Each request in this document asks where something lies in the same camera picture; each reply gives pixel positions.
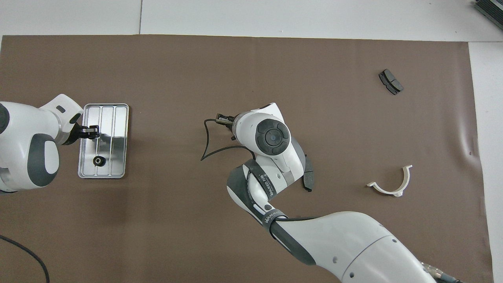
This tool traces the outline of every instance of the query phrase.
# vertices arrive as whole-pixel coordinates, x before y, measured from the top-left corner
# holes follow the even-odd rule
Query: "white floor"
[[[138,33],[470,42],[494,282],[503,283],[503,31],[472,1],[0,2],[0,35]]]

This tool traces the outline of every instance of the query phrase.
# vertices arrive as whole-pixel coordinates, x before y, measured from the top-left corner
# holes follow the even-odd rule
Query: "black joint cap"
[[[394,95],[397,95],[403,90],[402,84],[395,78],[390,70],[386,69],[379,74],[379,79],[382,84]]]
[[[286,150],[290,142],[288,128],[278,120],[265,119],[257,125],[257,146],[267,155],[278,155]]]
[[[10,118],[9,111],[0,103],[0,133],[3,133],[7,129]]]

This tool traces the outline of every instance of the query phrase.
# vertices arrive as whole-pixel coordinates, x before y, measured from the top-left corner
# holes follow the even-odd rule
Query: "cable connector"
[[[217,117],[215,118],[215,122],[217,122],[217,124],[225,125],[225,126],[232,125],[232,123],[234,122],[234,117],[225,116],[225,115],[218,113]]]
[[[426,264],[424,262],[421,262],[425,270],[438,282],[445,282],[445,283],[464,283],[461,280],[457,280],[456,278],[448,275],[447,273],[444,273],[440,269],[431,266],[429,264]]]

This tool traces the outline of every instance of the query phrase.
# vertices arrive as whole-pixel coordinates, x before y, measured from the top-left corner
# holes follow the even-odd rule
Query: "black cable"
[[[14,240],[11,240],[11,239],[9,239],[9,238],[7,238],[7,237],[5,237],[5,236],[0,235],[0,239],[2,239],[2,240],[4,240],[4,241],[6,241],[6,242],[8,242],[8,243],[11,243],[11,244],[15,245],[16,247],[18,247],[18,248],[20,248],[20,249],[24,250],[24,251],[25,251],[25,252],[27,252],[29,255],[31,255],[33,258],[35,258],[35,259],[38,261],[38,263],[40,264],[40,266],[42,267],[42,269],[44,270],[44,274],[45,274],[45,282],[46,282],[46,283],[49,283],[49,272],[47,271],[47,268],[45,267],[44,262],[40,259],[40,257],[38,257],[38,255],[36,255],[34,252],[32,252],[29,248],[27,248],[27,247],[25,247],[25,246],[21,245],[20,243],[18,243],[18,242],[16,242],[16,241],[14,241]]]
[[[203,156],[201,157],[201,161],[203,161],[205,158],[207,158],[208,156],[211,156],[211,155],[213,155],[215,153],[219,153],[221,151],[228,150],[228,149],[237,149],[237,148],[246,149],[247,151],[249,151],[251,153],[251,156],[253,157],[253,159],[255,159],[255,153],[253,153],[253,151],[249,150],[245,146],[229,146],[229,147],[224,147],[224,148],[221,148],[219,150],[215,150],[213,152],[210,152],[210,153],[206,154],[206,152],[208,151],[208,145],[210,144],[210,131],[208,130],[208,125],[206,123],[208,123],[210,121],[213,121],[213,122],[216,123],[216,119],[206,119],[206,120],[204,120],[204,128],[206,129],[206,148],[204,149]]]

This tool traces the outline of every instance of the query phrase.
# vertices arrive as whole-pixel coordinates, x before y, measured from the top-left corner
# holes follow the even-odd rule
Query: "white curved bracket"
[[[379,185],[376,183],[376,182],[372,182],[372,183],[368,183],[367,186],[368,187],[374,187],[374,189],[382,192],[382,193],[385,193],[385,194],[392,194],[396,197],[399,197],[399,196],[402,196],[403,195],[403,190],[405,190],[405,188],[407,188],[407,185],[408,185],[408,182],[409,182],[409,179],[410,179],[410,171],[409,171],[409,168],[412,167],[412,165],[407,165],[405,167],[403,167],[403,182],[402,184],[400,185],[400,187],[392,192],[390,191],[385,191],[383,189],[381,189],[381,187],[379,187]]]

